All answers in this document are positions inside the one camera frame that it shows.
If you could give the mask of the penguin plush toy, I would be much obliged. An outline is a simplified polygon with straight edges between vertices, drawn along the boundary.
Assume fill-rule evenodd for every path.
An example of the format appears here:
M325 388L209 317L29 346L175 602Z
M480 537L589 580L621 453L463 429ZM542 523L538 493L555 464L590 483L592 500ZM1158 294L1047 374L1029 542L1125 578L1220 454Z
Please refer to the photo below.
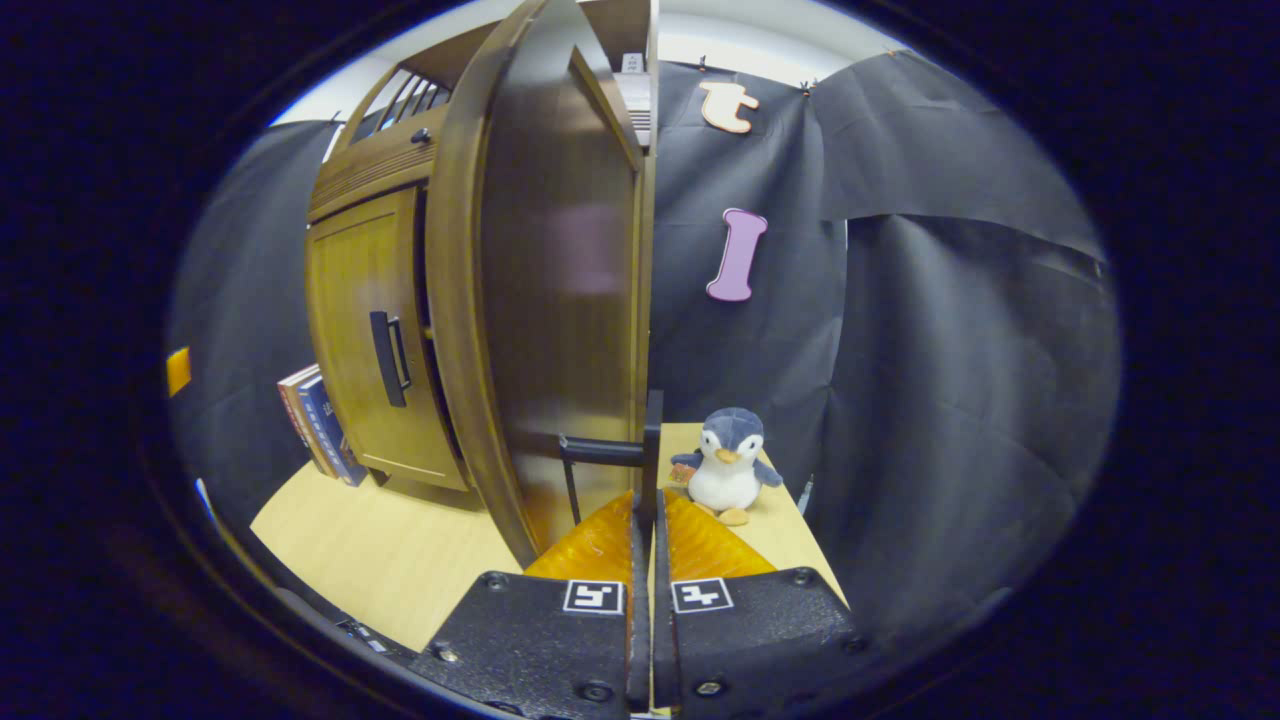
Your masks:
M690 501L727 527L749 523L749 510L764 487L778 488L783 477L762 460L763 420L745 407L713 411L699 430L698 447L669 457Z

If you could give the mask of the wooden cabinet drawer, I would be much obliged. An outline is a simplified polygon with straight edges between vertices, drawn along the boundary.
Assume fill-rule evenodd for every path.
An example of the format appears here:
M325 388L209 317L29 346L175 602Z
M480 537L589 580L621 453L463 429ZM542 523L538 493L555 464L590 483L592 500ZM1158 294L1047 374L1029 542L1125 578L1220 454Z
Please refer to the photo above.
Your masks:
M306 222L316 223L381 193L425 181L433 173L447 105L403 119L320 165Z

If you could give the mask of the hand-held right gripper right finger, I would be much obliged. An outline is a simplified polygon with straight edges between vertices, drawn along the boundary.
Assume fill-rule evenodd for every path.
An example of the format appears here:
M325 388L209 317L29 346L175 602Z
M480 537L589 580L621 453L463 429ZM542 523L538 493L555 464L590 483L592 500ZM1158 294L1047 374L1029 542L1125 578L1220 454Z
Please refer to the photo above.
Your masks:
M658 498L652 697L672 720L799 720L855 693L872 638L808 566L678 578L685 536L705 514Z

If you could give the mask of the black backdrop cloth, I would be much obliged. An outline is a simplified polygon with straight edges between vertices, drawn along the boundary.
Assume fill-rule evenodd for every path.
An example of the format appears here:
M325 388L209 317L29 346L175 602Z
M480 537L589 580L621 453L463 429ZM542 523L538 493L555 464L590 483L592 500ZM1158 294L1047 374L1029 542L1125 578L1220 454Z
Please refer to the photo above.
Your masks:
M689 532L678 578L814 568L882 653L982 624L1069 532L1117 410L1117 299L1080 200L1006 111L911 53L810 97L678 63L641 81L640 434L562 436L567 491L626 470L649 516L662 491L703 511L669 457L745 407L783 484L744 527L703 511L724 541ZM268 593L425 644L476 575L531 564L479 492L317 471L278 393L319 365L306 214L356 113L265 129L205 199L165 336L192 382L154 484Z

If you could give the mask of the blue cover book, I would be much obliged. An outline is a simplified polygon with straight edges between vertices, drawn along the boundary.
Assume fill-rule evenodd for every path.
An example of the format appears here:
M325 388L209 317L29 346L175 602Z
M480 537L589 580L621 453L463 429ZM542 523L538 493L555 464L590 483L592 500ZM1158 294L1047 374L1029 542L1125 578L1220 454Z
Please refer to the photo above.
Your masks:
M346 486L360 487L367 470L357 461L349 441L346 438L319 368L297 384L297 391L324 466Z

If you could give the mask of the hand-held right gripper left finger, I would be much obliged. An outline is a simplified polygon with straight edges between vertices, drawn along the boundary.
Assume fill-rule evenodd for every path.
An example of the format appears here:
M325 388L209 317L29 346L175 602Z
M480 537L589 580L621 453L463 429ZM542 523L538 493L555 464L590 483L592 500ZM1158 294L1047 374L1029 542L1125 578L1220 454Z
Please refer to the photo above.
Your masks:
M479 575L411 670L527 720L632 720L650 701L646 580L634 492L522 573Z

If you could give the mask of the wooden double-door shoe cabinet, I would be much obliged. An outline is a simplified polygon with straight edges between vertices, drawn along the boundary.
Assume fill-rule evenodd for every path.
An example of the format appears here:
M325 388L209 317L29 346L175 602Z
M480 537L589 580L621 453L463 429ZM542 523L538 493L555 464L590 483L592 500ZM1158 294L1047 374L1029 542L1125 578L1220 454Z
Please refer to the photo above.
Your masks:
M306 309L378 478L520 493L559 433L634 433L646 136L621 72L655 9L521 0L396 63L340 132Z

